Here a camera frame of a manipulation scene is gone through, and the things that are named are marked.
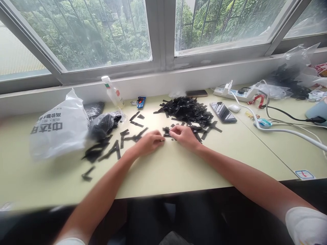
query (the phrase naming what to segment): light green desk surface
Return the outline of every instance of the light green desk surface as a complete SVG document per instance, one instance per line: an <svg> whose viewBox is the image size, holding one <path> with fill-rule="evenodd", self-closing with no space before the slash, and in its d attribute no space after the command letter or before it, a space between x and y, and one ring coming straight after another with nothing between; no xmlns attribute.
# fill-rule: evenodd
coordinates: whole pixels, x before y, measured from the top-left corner
<svg viewBox="0 0 327 245"><path fill-rule="evenodd" d="M270 100L269 105L282 109L297 119L306 119L305 112L311 107L313 107L315 103L306 100L295 100L293 98L287 98L285 100ZM254 110L254 112L256 112L258 115L260 115L261 118L268 119L266 110L261 110L258 108L258 106L259 101L256 101L255 104L250 105L252 110ZM322 150L307 142L306 140L290 133L267 133L258 130L256 127L254 127L253 121L245 115L246 111L247 110L245 108L242 108L241 111L235 113L235 115L292 171L308 170L317 179L327 178L327 159L325 159ZM274 109L268 108L268 112L271 117L286 122L314 125L309 122L295 121L289 118L287 115L284 115L283 113ZM302 129L297 129L293 126L285 124L275 125L275 128L284 128L298 131L316 140L316 138L312 134ZM304 127L316 134L321 139L324 145L327 144L327 129L309 126L301 127Z"/></svg>
<svg viewBox="0 0 327 245"><path fill-rule="evenodd" d="M159 104L163 99L170 100L168 96L148 97L141 111L145 119L135 118L134 121L149 127L149 131L158 129L161 132L162 127L170 127L171 124L178 123L171 118L167 119L164 113L153 114L160 108ZM198 98L200 103L208 105L208 110L212 113L209 103L220 100L220 97L212 94ZM227 106L234 103L229 99L224 102ZM112 110L113 108L106 105L104 112ZM123 111L131 117L137 112L137 108L126 101ZM40 115L41 113L15 116L4 120L0 125L0 206L6 202L12 202L13 210L22 211L77 204L117 161L116 154L113 154L107 160L94 163L96 168L90 174L90 177L93 177L91 182L83 181L81 178L81 174L92 166L87 160L81 160L85 150L72 152L56 159L33 162L29 154L29 135ZM218 121L217 127L222 130L222 133L212 130L203 141L205 146L257 168L278 181L297 179L297 177L265 144L275 151L284 150L285 153L277 155L286 162L292 161L292 158L294 162L299 161L305 154L314 155L312 152L316 153L317 159L322 159L322 153L319 150L314 147L309 148L309 144L297 138L294 138L294 142L301 142L301 150L297 150L294 145L288 143L282 144L282 141L278 140L279 137L293 137L291 135L272 134L275 140L268 143L269 136L262 134L260 137L264 138L265 144L263 144L256 136L258 133L252 132L254 130L250 119L242 118L236 124L222 124L214 114L213 121L215 120ZM130 136L142 130L141 127L130 124L129 121L119 125L113 131L110 145L104 153L107 153L116 139L119 139L120 143L120 132L125 129L130 130ZM123 155L125 150L134 144L133 141L125 141L121 154ZM288 149L299 154L291 157ZM203 160L182 148L178 142L167 138L162 148L135 162L116 198L228 186L231 184Z"/></svg>

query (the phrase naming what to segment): bottle cap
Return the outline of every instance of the bottle cap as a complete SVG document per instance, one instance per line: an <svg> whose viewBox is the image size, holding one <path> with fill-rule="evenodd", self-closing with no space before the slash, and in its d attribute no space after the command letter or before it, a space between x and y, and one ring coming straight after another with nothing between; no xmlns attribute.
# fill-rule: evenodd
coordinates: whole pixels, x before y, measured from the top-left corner
<svg viewBox="0 0 327 245"><path fill-rule="evenodd" d="M110 78L108 76L101 77L103 82L110 82Z"/></svg>

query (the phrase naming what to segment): black smartphone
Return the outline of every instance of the black smartphone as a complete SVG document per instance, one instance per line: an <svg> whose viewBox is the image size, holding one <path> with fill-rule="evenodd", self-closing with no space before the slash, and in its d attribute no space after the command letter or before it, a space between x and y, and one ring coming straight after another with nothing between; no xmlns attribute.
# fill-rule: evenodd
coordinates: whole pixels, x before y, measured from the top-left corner
<svg viewBox="0 0 327 245"><path fill-rule="evenodd" d="M210 105L222 123L237 122L237 119L230 112L230 110L224 105L223 102L214 102L214 103L210 103Z"/></svg>
<svg viewBox="0 0 327 245"><path fill-rule="evenodd" d="M205 97L208 96L207 91L205 90L193 90L193 91L186 91L187 97Z"/></svg>

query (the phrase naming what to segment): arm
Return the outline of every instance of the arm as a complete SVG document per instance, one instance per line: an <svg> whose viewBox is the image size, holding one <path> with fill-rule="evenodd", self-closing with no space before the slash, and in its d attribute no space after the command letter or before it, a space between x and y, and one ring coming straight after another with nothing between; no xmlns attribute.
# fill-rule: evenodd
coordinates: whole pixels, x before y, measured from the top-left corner
<svg viewBox="0 0 327 245"><path fill-rule="evenodd" d="M99 180L76 207L58 235L57 241L78 238L89 243L95 228L110 209L129 168L140 157L163 145L165 138L158 130L147 133Z"/></svg>
<svg viewBox="0 0 327 245"><path fill-rule="evenodd" d="M293 207L315 208L267 174L200 144L188 127L176 125L170 135L197 154L246 197L277 216L285 223L285 215Z"/></svg>

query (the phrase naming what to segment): wall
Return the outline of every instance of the wall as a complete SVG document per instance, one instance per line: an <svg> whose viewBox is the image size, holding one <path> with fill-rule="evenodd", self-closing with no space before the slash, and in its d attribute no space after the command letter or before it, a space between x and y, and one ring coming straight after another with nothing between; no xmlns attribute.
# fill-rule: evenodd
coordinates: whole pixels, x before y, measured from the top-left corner
<svg viewBox="0 0 327 245"><path fill-rule="evenodd" d="M233 84L255 83L278 67L281 54L220 65L180 69L113 80L124 99L168 94L174 89L195 90ZM316 51L312 64L327 62L327 48ZM101 82L43 88L0 95L0 117L52 109L65 99L71 88L84 103L110 101Z"/></svg>

